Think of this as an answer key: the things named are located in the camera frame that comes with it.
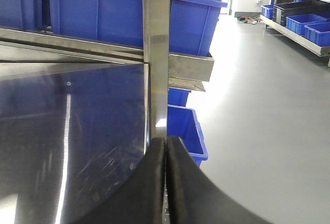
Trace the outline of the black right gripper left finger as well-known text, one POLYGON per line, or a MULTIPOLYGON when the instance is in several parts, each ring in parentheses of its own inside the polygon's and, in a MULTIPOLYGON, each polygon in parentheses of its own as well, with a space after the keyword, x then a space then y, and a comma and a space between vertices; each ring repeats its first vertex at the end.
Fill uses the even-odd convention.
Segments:
POLYGON ((166 140, 153 138, 117 191, 75 223, 162 223, 166 140))

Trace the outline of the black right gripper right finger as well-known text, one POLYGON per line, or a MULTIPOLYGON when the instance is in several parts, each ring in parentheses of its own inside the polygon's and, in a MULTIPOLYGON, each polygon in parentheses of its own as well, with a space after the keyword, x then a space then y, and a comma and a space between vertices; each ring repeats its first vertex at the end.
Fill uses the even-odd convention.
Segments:
POLYGON ((171 223, 268 223, 221 191, 178 136, 167 138, 167 190, 171 223))

